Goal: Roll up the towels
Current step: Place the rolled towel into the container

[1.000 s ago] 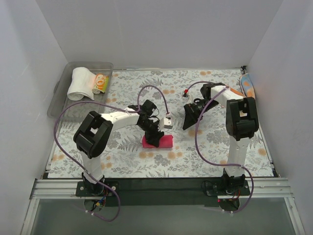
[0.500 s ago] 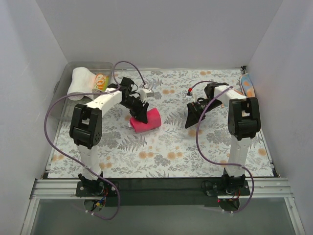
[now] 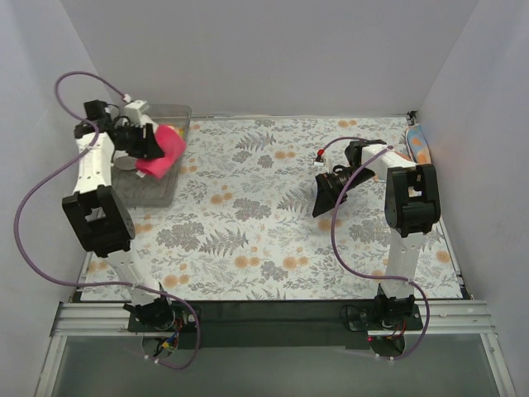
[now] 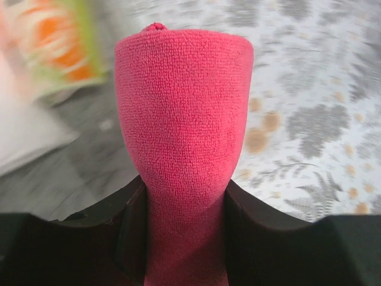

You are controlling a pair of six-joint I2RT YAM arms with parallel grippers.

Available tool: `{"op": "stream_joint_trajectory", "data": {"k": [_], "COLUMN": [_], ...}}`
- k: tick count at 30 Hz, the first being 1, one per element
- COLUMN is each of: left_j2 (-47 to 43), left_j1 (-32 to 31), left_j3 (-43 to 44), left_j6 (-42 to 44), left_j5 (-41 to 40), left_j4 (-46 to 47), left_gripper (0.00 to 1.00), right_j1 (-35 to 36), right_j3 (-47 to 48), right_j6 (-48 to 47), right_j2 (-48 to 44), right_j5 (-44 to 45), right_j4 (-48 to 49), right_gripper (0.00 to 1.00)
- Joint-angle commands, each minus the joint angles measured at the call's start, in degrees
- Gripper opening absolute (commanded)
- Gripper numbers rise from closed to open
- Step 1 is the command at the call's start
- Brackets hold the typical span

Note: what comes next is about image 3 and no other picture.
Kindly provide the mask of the red microfiber towel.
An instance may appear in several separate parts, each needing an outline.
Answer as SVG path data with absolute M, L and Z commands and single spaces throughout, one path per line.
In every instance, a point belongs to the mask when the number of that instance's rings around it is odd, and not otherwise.
M 162 124 L 157 127 L 154 138 L 163 155 L 152 160 L 137 160 L 136 170 L 139 175 L 161 179 L 185 152 L 186 142 L 179 129 Z

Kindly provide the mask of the orange blue patterned towel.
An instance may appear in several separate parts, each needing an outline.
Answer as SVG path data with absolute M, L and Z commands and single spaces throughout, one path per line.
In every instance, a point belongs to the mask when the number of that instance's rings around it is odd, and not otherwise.
M 415 170 L 417 165 L 432 163 L 429 147 L 420 125 L 416 124 L 406 129 L 404 144 L 407 148 L 407 153 L 404 154 L 387 143 L 366 146 L 362 161 L 373 159 L 367 164 L 367 168 L 374 172 L 379 180 L 386 180 L 388 170 L 392 168 Z

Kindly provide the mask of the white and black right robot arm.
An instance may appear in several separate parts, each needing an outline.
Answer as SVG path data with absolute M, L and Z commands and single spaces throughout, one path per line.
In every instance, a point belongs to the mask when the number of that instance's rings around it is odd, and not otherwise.
M 419 251 L 441 217 L 435 167 L 406 160 L 381 140 L 351 139 L 345 149 L 346 165 L 331 166 L 324 154 L 320 149 L 314 160 L 325 168 L 315 178 L 315 218 L 330 213 L 336 223 L 350 190 L 375 176 L 385 183 L 384 216 L 390 229 L 387 268 L 383 275 L 369 277 L 378 284 L 373 299 L 341 310 L 345 325 L 351 331 L 382 329 L 393 334 L 422 329 L 415 273 Z

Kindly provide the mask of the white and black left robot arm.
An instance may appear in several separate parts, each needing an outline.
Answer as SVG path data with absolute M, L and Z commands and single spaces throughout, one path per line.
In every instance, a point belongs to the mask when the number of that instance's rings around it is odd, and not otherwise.
M 146 108 L 143 100 L 131 101 L 121 115 L 112 117 L 104 101 L 84 104 L 87 118 L 74 129 L 82 156 L 77 183 L 63 198 L 62 208 L 83 249 L 104 259 L 128 289 L 131 301 L 125 310 L 142 325 L 165 331 L 174 325 L 176 312 L 161 284 L 137 258 L 134 222 L 112 187 L 116 151 L 141 160 L 163 155 L 155 141 L 158 125 L 145 114 Z

